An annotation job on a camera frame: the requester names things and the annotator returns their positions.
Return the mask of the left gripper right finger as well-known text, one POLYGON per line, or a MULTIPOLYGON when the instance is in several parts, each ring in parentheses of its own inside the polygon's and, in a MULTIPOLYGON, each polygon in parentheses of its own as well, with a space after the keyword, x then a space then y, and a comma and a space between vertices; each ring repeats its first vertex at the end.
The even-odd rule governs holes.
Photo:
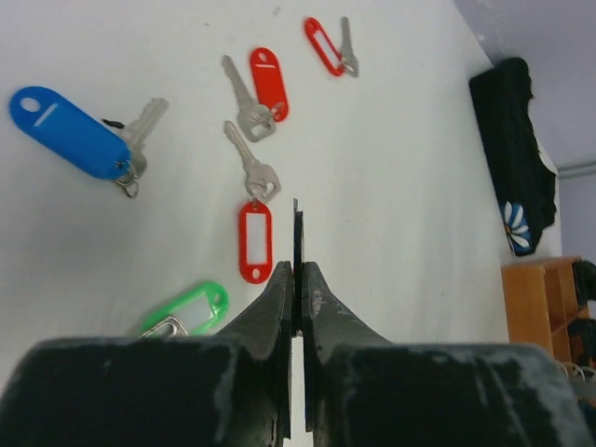
POLYGON ((522 344, 397 344, 302 268, 305 428, 317 446, 588 446, 564 373, 522 344))

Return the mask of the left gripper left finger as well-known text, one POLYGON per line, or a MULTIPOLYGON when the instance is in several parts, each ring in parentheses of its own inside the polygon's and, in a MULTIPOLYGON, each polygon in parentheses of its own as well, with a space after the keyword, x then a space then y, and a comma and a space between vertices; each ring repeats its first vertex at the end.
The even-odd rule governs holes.
POLYGON ((5 446, 279 446, 291 434, 291 265, 211 336, 57 338, 17 364, 5 446))

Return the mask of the metal disc with keyrings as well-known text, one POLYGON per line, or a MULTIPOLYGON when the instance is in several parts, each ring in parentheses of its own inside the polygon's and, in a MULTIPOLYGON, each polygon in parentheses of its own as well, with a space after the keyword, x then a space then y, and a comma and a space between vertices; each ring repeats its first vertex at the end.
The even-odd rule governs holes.
POLYGON ((595 386, 595 369, 582 366, 571 361, 557 361, 564 375, 574 384, 595 386))

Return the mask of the green tagged key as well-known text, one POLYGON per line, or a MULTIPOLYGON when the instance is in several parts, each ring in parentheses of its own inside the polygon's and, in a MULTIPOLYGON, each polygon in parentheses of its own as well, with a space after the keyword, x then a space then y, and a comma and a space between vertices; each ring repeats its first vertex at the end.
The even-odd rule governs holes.
POLYGON ((206 335, 218 327, 230 307, 229 293, 215 281, 202 281, 143 310, 127 330, 133 337, 206 335))

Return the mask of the wooden compartment tray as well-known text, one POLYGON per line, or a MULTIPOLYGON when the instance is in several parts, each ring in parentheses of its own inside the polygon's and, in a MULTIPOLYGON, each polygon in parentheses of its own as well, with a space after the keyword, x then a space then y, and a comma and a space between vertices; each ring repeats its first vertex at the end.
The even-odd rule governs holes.
POLYGON ((568 326, 592 318, 594 301, 579 305, 572 265, 579 257, 551 257, 501 268, 511 343, 539 345, 558 361, 571 361, 568 326))

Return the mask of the patterned item in tray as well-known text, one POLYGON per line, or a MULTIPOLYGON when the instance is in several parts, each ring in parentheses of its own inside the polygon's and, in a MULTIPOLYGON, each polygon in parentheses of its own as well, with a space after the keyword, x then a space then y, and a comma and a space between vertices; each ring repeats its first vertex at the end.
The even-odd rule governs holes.
POLYGON ((595 367, 595 320, 577 318, 567 329, 572 362, 595 367))

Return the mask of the dark item in tray corner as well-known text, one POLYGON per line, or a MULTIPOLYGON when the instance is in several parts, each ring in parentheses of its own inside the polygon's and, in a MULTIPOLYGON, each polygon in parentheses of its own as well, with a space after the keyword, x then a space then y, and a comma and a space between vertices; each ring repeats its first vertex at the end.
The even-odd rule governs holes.
POLYGON ((575 261, 572 265, 576 299, 579 305, 586 305, 595 300, 596 266, 590 261, 575 261))

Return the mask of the black folded cloth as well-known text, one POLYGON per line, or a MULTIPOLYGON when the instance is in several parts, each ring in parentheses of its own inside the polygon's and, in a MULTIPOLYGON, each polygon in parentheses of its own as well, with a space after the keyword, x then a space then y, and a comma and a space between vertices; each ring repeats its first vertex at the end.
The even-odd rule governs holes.
POLYGON ((557 214, 557 175, 542 161, 529 116, 529 66, 520 57, 506 58, 468 86, 510 250, 529 256, 557 214))

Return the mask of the blue tagged key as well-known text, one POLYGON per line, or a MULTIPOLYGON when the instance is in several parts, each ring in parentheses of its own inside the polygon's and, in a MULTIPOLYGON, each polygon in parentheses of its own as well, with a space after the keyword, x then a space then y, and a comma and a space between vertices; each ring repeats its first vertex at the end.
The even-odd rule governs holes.
POLYGON ((114 183, 129 198, 140 191, 147 169, 145 140, 167 112, 169 102, 151 99, 128 125, 88 115, 50 88, 16 91, 8 111, 17 128, 89 176, 114 183))

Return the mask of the solid red tagged key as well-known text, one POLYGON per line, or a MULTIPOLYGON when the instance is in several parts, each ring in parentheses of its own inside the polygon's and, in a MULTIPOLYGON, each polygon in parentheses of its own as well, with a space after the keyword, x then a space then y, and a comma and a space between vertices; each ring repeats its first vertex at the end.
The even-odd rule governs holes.
POLYGON ((224 73, 236 96, 237 123, 250 142, 259 142, 277 131, 277 124, 290 113, 281 66, 276 54, 268 47, 256 47, 249 56, 255 95, 249 91, 234 61, 222 57, 224 73))

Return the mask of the red open tagged key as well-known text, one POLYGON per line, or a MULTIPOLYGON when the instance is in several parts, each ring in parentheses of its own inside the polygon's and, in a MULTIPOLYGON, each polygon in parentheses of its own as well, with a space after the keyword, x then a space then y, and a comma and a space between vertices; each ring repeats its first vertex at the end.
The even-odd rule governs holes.
POLYGON ((327 71, 336 77, 348 75, 359 77, 359 61, 352 48, 349 18, 343 16, 340 20, 342 42, 336 46, 327 32, 314 17, 304 20, 304 31, 311 47, 316 51, 327 71))

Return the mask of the red frame tagged key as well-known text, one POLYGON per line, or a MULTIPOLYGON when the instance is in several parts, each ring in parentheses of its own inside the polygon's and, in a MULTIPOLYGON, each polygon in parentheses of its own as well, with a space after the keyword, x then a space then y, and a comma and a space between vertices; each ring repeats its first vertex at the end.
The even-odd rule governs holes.
POLYGON ((250 284, 262 284, 273 269, 273 217, 268 203, 281 190, 275 171, 258 160, 231 121, 223 132, 236 147, 245 172, 249 200, 238 212, 238 269, 250 284))

